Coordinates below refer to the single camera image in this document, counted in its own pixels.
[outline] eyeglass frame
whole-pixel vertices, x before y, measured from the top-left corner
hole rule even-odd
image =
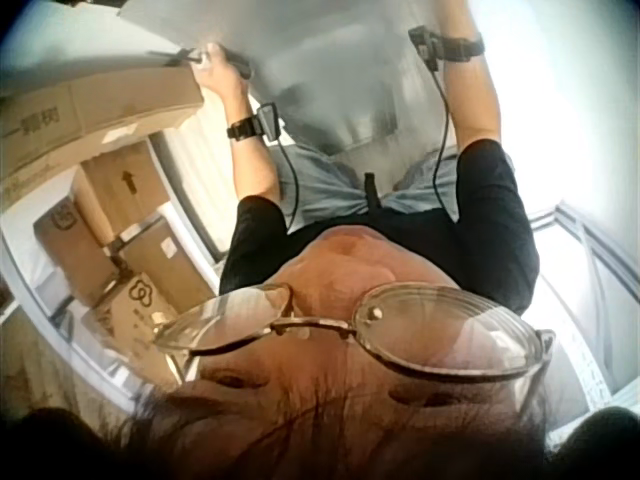
[[[350,337],[374,360],[382,364],[385,368],[405,377],[417,378],[421,380],[432,380],[443,383],[456,383],[456,384],[482,384],[482,383],[499,383],[507,382],[511,380],[520,379],[526,376],[534,376],[529,386],[529,393],[523,404],[528,403],[529,397],[537,389],[537,385],[542,381],[546,370],[549,366],[552,357],[553,344],[555,341],[555,333],[551,330],[535,330],[529,324],[524,322],[518,315],[509,311],[510,318],[518,323],[518,326],[528,330],[529,333],[533,333],[535,338],[539,342],[538,351],[541,352],[540,358],[538,358],[532,365],[525,365],[523,367],[514,367],[506,370],[501,374],[491,373],[470,373],[473,370],[458,370],[458,372],[464,373],[445,373],[442,370],[448,372],[455,372],[454,369],[437,369],[424,367],[417,364],[411,364],[402,359],[399,359],[388,352],[384,351],[380,347],[377,347],[372,342],[368,341],[363,333],[358,330],[355,323],[356,313],[363,305],[366,305],[367,301],[376,295],[380,295],[382,292],[389,293],[396,290],[408,290],[408,289],[424,289],[424,288],[437,288],[438,290],[447,290],[451,292],[459,293],[459,290],[451,289],[447,287],[433,287],[428,284],[418,282],[404,282],[395,283],[392,285],[383,285],[376,287],[367,292],[358,302],[354,313],[352,315],[351,322],[343,320],[331,320],[320,317],[295,317],[293,309],[294,294],[292,288],[287,284],[270,284],[270,285],[258,285],[254,287],[248,287],[250,289],[257,289],[262,292],[277,291],[285,289],[288,297],[283,307],[280,309],[278,315],[265,327],[258,329],[255,332],[225,345],[215,348],[203,348],[203,349],[189,349],[184,347],[175,347],[163,345],[162,342],[158,342],[158,337],[161,337],[163,331],[173,327],[176,322],[171,322],[156,332],[154,338],[154,345],[165,354],[165,358],[169,365],[169,368],[174,375],[178,384],[183,384],[191,377],[194,367],[197,368],[197,360],[201,357],[211,357],[225,355],[234,351],[237,351],[247,345],[250,345],[262,338],[265,338],[273,333],[282,336],[286,331],[292,328],[320,328],[323,330],[329,330],[337,333],[343,340],[347,340]],[[483,297],[479,297],[469,292],[465,292],[467,295],[472,295],[475,298],[481,299],[487,305],[500,307],[498,304],[491,302]],[[212,321],[209,325],[202,329],[199,333],[200,336],[204,335],[206,331],[216,323]],[[183,366],[180,366],[176,358],[176,352],[187,354],[187,361]]]

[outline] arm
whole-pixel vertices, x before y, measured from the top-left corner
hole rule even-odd
[[[441,35],[478,39],[467,0],[434,0],[434,3]],[[500,142],[500,105],[485,57],[472,58],[468,63],[445,62],[444,81],[458,151],[462,153],[481,139]]]
[[[251,117],[253,111],[246,82],[227,62],[218,45],[209,45],[208,50],[211,67],[204,71],[194,69],[196,80],[220,96],[227,125]],[[280,204],[278,174],[262,138],[252,137],[240,142],[231,140],[231,157],[238,200],[255,195]]]

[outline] eyeglasses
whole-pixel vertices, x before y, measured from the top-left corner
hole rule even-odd
[[[481,384],[526,378],[527,390],[548,366],[555,334],[462,290],[396,283],[368,292],[350,321],[296,317],[287,285],[236,290],[162,327],[154,343],[176,379],[196,378],[201,357],[224,355],[271,335],[312,327],[352,338],[403,376]]]

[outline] hand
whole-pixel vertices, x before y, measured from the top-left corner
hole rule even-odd
[[[196,81],[203,87],[218,94],[222,101],[231,101],[248,95],[247,82],[240,76],[238,70],[227,61],[222,47],[216,43],[207,45],[207,52],[211,65],[207,69],[193,66]]]

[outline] gray surface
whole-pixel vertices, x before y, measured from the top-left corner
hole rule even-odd
[[[121,16],[246,57],[252,94],[277,103],[294,140],[329,155],[394,132],[422,151],[439,142],[442,105],[407,35],[431,18],[424,0],[130,0]]]

